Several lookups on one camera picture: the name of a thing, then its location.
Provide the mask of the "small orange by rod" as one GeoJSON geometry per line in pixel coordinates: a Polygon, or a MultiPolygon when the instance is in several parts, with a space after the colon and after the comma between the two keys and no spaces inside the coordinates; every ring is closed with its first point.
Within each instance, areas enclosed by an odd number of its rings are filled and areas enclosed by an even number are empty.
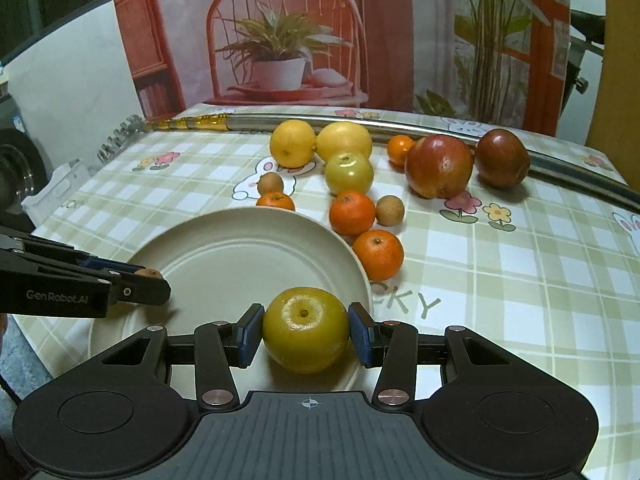
{"type": "Polygon", "coordinates": [[[386,144],[387,158],[396,168],[404,168],[409,151],[414,145],[410,136],[398,134],[388,140],[386,144]]]}

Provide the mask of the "checked floral tablecloth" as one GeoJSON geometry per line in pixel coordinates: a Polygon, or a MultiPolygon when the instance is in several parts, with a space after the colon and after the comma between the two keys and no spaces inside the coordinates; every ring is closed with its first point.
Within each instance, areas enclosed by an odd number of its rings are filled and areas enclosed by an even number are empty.
{"type": "MultiPolygon", "coordinates": [[[[395,134],[448,134],[475,142],[476,122],[417,114],[303,106],[198,105],[140,136],[50,215],[40,237],[112,260],[131,258],[160,234],[216,211],[257,206],[257,181],[276,169],[273,129],[289,119],[321,129],[356,122],[373,142],[372,200],[399,197],[401,224],[388,232],[404,248],[399,272],[367,280],[379,321],[427,334],[451,325],[509,350],[585,396],[596,410],[590,479],[639,474],[639,217],[594,194],[620,178],[590,148],[521,132],[532,156],[548,155],[586,181],[583,191],[527,177],[509,191],[472,179],[449,200],[413,192],[387,158],[395,134]]],[[[295,210],[334,232],[324,162],[283,169],[295,210]]],[[[340,236],[352,249],[352,240],[340,236]]],[[[90,318],[21,315],[23,334],[53,376],[84,362],[90,318]]]]}

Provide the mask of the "yellow lemon right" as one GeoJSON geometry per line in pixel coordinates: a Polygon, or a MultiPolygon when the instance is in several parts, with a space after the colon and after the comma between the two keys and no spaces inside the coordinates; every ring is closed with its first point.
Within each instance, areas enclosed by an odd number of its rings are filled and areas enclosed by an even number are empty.
{"type": "Polygon", "coordinates": [[[372,153],[370,132],[356,122],[331,122],[318,133],[316,152],[325,162],[342,153],[360,153],[369,158],[372,153]]]}

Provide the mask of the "mandarin centre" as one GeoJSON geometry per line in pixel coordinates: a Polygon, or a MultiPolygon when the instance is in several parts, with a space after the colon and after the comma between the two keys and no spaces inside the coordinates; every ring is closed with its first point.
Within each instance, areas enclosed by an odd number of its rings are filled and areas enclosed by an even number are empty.
{"type": "Polygon", "coordinates": [[[375,204],[359,191],[341,192],[329,210],[332,229],[344,236],[359,236],[366,232],[373,226],[375,217],[375,204]]]}

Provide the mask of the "yellow lemon left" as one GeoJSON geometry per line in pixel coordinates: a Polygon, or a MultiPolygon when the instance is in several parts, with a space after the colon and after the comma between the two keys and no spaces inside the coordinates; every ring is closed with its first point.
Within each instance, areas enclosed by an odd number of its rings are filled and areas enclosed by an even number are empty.
{"type": "Polygon", "coordinates": [[[281,122],[271,133],[269,151],[284,168],[303,167],[314,159],[316,133],[308,122],[290,119],[281,122]]]}

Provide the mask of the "printed room backdrop cloth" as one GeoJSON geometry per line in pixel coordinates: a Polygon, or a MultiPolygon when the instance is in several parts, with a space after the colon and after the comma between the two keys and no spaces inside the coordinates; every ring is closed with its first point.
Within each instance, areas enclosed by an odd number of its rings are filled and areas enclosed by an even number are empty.
{"type": "Polygon", "coordinates": [[[144,114],[310,104],[553,134],[570,0],[115,0],[144,114]]]}

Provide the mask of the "black office chair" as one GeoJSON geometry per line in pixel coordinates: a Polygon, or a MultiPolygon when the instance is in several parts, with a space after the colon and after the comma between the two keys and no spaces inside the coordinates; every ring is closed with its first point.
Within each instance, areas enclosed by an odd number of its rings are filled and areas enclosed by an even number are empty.
{"type": "Polygon", "coordinates": [[[570,50],[568,51],[561,112],[564,112],[573,90],[584,94],[588,89],[589,82],[579,75],[585,53],[589,51],[599,56],[604,55],[604,15],[571,10],[570,26],[576,29],[582,36],[570,36],[570,50]]]}

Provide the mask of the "wooden door panel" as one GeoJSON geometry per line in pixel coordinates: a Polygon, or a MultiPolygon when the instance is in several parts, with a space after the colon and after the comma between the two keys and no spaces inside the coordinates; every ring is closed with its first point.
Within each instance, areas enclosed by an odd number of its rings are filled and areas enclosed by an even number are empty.
{"type": "Polygon", "coordinates": [[[640,0],[606,0],[603,67],[587,145],[639,187],[640,0]]]}

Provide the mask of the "brown longan near bunny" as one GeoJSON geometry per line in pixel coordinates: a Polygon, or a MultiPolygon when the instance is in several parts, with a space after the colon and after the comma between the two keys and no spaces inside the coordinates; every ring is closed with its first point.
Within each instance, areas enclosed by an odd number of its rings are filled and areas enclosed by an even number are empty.
{"type": "Polygon", "coordinates": [[[268,193],[282,193],[283,189],[283,180],[280,174],[276,172],[263,174],[257,182],[257,192],[259,196],[265,196],[268,193]]]}

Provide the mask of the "mandarin front right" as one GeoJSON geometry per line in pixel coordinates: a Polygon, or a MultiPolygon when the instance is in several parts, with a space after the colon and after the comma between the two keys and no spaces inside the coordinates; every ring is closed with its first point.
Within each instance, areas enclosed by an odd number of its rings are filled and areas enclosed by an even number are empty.
{"type": "Polygon", "coordinates": [[[405,252],[399,238],[385,230],[369,230],[359,235],[352,250],[372,282],[393,278],[404,262],[405,252]]]}

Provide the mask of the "small brown longan fruit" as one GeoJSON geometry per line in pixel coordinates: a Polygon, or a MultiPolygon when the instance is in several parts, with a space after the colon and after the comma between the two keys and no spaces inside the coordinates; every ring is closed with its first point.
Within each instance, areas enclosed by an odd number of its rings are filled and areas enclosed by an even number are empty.
{"type": "Polygon", "coordinates": [[[157,270],[152,269],[152,268],[138,269],[138,270],[134,271],[134,274],[141,275],[141,276],[146,276],[147,278],[159,278],[160,280],[163,279],[163,275],[160,273],[160,271],[157,271],[157,270]]]}

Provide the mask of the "brown longan centre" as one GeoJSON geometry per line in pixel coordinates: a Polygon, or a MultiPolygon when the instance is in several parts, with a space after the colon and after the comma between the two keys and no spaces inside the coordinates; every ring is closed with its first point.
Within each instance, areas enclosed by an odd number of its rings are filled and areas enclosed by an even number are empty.
{"type": "Polygon", "coordinates": [[[395,195],[385,195],[376,203],[376,220],[381,226],[398,226],[405,217],[404,202],[395,195]]]}

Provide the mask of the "mandarin behind plate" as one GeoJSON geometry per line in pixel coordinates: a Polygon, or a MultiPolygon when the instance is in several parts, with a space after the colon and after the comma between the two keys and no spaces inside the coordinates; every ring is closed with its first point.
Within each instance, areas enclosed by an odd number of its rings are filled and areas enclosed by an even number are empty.
{"type": "Polygon", "coordinates": [[[273,191],[267,192],[260,196],[256,202],[257,206],[280,208],[289,211],[295,210],[295,204],[292,198],[283,192],[273,191]]]}

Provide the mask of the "beige round plate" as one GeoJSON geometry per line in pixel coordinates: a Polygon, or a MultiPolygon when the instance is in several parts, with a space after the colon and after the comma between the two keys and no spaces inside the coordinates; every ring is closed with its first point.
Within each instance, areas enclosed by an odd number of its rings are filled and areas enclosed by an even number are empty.
{"type": "Polygon", "coordinates": [[[207,322],[235,322],[252,305],[268,306],[292,287],[330,292],[344,306],[371,305],[366,274],[347,243],[297,212],[250,206],[174,226],[131,263],[160,272],[171,294],[161,307],[121,302],[93,323],[92,356],[149,325],[185,335],[207,322]]]}

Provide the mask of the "large red apple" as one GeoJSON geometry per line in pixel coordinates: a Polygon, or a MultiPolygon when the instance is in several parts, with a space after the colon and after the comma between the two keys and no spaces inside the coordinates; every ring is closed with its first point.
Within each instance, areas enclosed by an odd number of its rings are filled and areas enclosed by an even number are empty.
{"type": "Polygon", "coordinates": [[[473,170],[473,155],[461,140],[432,134],[408,151],[405,174],[410,188],[424,198],[449,200],[465,190],[473,170]]]}

